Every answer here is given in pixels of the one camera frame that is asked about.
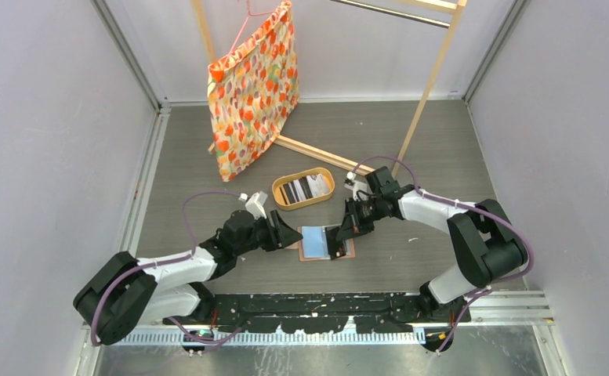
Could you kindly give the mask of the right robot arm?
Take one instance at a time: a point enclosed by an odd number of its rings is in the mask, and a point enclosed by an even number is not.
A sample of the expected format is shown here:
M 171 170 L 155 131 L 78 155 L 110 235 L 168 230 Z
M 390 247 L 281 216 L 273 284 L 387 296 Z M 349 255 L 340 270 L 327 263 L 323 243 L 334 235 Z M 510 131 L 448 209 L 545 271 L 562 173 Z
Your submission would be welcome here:
M 524 241 L 495 200 L 453 201 L 414 184 L 401 186 L 387 167 L 368 173 L 364 182 L 348 172 L 344 183 L 352 196 L 345 201 L 343 220 L 325 231 L 331 257 L 342 254 L 346 241 L 374 231 L 375 222 L 384 218 L 422 223 L 450 237 L 455 263 L 419 289 L 419 311 L 429 321 L 441 320 L 451 302 L 486 288 L 529 260 Z

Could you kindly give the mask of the tan oval card tray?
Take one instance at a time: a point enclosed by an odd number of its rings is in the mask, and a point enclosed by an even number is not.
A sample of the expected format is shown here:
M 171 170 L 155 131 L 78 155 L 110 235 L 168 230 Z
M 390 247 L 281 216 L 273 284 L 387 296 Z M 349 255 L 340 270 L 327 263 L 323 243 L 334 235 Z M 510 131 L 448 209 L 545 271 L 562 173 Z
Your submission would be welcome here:
M 272 184 L 277 206 L 287 212 L 326 201 L 334 191 L 332 174 L 322 167 L 282 176 Z

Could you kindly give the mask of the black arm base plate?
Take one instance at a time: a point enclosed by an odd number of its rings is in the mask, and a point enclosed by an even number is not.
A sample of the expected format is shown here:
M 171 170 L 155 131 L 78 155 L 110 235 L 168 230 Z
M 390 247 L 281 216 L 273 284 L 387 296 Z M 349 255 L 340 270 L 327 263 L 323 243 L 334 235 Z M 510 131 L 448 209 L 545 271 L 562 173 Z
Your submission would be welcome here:
M 404 292 L 323 294 L 217 294 L 189 316 L 183 325 L 214 325 L 224 332 L 241 327 L 249 333 L 339 333 L 354 323 L 358 334 L 404 333 L 413 324 L 450 326 L 461 313 L 461 298 L 426 314 L 417 295 Z

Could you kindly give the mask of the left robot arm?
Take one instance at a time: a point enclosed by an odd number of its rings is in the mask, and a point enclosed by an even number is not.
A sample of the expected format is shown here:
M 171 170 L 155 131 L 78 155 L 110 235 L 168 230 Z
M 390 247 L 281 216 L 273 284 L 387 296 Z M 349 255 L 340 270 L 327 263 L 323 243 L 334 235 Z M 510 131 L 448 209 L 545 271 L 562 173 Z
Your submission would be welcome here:
M 206 281 L 230 272 L 250 251 L 281 250 L 302 238 L 277 211 L 254 216 L 237 210 L 192 250 L 160 258 L 114 254 L 75 295 L 73 307 L 97 345 L 113 345 L 139 325 L 167 317 L 203 324 L 212 314 Z

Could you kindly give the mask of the pink leather card holder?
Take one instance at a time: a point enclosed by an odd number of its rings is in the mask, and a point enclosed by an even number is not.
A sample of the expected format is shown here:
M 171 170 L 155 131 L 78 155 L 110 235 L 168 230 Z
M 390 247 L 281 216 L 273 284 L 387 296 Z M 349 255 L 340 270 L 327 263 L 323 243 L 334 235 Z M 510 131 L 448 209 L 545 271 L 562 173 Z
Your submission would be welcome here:
M 331 226 L 301 226 L 297 231 L 303 235 L 302 240 L 287 246 L 286 249 L 297 251 L 301 262 L 355 258 L 356 252 L 352 240 L 346 240 L 342 250 L 334 254 L 330 252 L 328 241 L 332 238 L 327 235 L 327 230 L 331 228 Z

